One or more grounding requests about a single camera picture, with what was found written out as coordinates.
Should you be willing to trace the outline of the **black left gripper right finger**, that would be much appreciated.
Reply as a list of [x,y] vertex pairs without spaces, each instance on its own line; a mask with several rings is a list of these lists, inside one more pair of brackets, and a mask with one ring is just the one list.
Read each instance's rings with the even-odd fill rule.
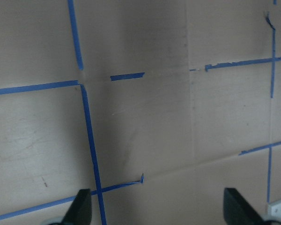
[[223,192],[223,218],[227,225],[263,225],[265,221],[236,188]]

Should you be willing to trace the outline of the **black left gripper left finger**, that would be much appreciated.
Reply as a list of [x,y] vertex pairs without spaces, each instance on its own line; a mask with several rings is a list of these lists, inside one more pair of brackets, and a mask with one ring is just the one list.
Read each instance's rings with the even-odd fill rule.
[[90,189],[80,189],[61,221],[61,225],[89,225],[92,220]]

